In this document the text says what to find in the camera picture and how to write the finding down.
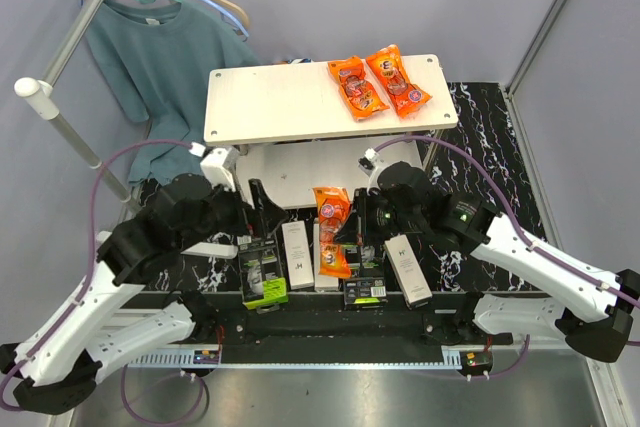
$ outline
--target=black marble surface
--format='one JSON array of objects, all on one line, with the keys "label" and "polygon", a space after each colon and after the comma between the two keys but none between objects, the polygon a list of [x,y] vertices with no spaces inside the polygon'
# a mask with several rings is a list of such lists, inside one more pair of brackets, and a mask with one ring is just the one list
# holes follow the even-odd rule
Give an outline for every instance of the black marble surface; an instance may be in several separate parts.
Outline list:
[{"label": "black marble surface", "polygon": [[[453,83],[449,85],[459,116],[458,126],[445,131],[444,140],[465,149],[491,174],[505,193],[520,224],[533,234],[544,237],[540,214],[518,149],[515,132],[498,84]],[[418,146],[424,158],[426,146]],[[496,203],[489,185],[464,159],[444,148],[438,148],[431,170],[435,188],[444,192],[467,191],[479,194]],[[142,186],[143,202],[152,198],[158,184],[149,180]],[[289,211],[291,220],[304,220],[311,246],[311,233],[316,210],[313,208]],[[212,238],[221,243],[233,239],[220,234]],[[279,235],[281,256],[284,253]],[[417,240],[413,242],[427,282],[432,290],[442,291],[517,291],[533,290],[517,276],[487,262],[461,255],[459,252],[437,251]],[[399,290],[397,281],[387,265],[387,288]],[[147,290],[200,290],[203,292],[237,291],[240,277],[237,260],[181,256],[177,265],[161,272]]]}]

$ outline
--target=white pipe connector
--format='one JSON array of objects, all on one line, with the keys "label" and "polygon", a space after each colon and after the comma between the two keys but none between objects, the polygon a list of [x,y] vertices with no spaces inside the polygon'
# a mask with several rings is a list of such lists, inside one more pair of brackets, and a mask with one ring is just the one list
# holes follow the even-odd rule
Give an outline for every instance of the white pipe connector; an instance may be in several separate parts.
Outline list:
[{"label": "white pipe connector", "polygon": [[31,77],[18,79],[13,86],[18,97],[22,97],[44,120],[55,119],[60,110],[49,98],[53,88],[46,82]]}]

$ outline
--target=gray floor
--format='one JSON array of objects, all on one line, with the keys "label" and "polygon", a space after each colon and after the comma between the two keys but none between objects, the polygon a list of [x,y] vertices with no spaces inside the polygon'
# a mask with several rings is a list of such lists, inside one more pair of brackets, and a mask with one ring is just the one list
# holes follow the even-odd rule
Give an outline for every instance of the gray floor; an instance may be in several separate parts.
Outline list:
[{"label": "gray floor", "polygon": [[[497,370],[515,359],[500,352]],[[130,399],[167,374],[130,370]],[[445,375],[447,378],[434,378]],[[467,384],[454,373],[399,371],[224,371],[207,377],[211,403],[192,426],[437,427],[604,426],[586,363],[569,351],[533,352],[503,379]],[[74,416],[75,427],[134,426],[120,400],[120,375],[99,386]],[[135,402],[141,415],[169,421],[197,387],[175,379]]]}]

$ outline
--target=teal t-shirt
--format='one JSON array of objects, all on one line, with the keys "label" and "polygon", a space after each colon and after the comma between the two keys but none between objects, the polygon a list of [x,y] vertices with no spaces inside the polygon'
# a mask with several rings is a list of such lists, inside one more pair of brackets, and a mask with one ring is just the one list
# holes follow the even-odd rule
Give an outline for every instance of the teal t-shirt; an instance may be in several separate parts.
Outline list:
[{"label": "teal t-shirt", "polygon": [[[147,9],[106,0],[86,36],[127,117],[151,119],[149,139],[203,142],[209,72],[259,65],[217,14],[186,1]],[[150,145],[138,151],[129,182],[166,184],[186,172],[201,173],[197,157],[182,147]]]}]

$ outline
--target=orange package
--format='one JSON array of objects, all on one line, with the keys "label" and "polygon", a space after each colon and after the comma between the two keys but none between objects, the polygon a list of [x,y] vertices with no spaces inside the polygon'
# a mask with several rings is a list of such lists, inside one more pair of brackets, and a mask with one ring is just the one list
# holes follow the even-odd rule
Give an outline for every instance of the orange package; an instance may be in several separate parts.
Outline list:
[{"label": "orange package", "polygon": [[365,77],[364,64],[360,57],[329,62],[329,72],[340,84],[340,94],[349,106],[355,120],[370,117],[389,108]]},{"label": "orange package", "polygon": [[337,187],[316,187],[313,193],[318,205],[320,227],[320,273],[348,279],[351,277],[351,269],[342,247],[331,241],[349,217],[349,195],[345,189]]},{"label": "orange package", "polygon": [[402,54],[397,45],[390,45],[367,57],[367,64],[383,85],[396,113],[406,117],[426,104],[431,96],[409,81],[402,65]]}]

